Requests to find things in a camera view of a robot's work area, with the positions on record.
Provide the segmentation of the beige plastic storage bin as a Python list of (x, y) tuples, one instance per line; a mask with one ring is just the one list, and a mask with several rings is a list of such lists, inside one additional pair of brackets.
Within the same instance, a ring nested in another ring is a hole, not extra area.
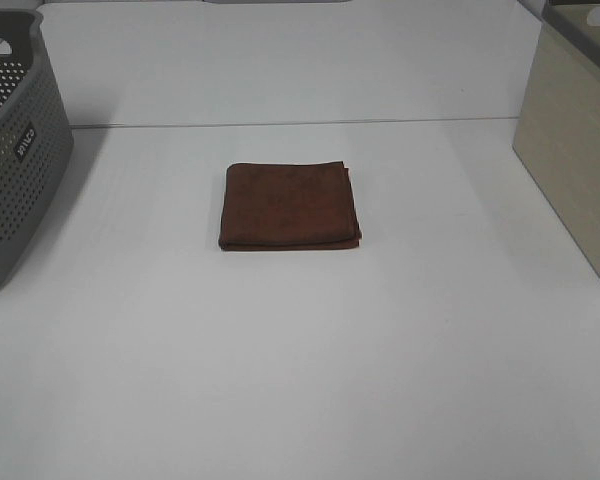
[(513, 149), (600, 278), (600, 1), (548, 1)]

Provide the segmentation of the brown towel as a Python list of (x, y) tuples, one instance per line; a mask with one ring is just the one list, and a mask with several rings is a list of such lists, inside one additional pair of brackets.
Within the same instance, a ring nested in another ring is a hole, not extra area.
[(344, 163), (227, 168), (222, 250), (345, 250), (358, 247), (361, 239)]

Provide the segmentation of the grey perforated plastic basket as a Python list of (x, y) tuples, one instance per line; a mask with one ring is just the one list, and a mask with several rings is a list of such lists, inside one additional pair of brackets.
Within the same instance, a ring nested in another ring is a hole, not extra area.
[(41, 24), (32, 10), (0, 9), (0, 288), (56, 194), (74, 139)]

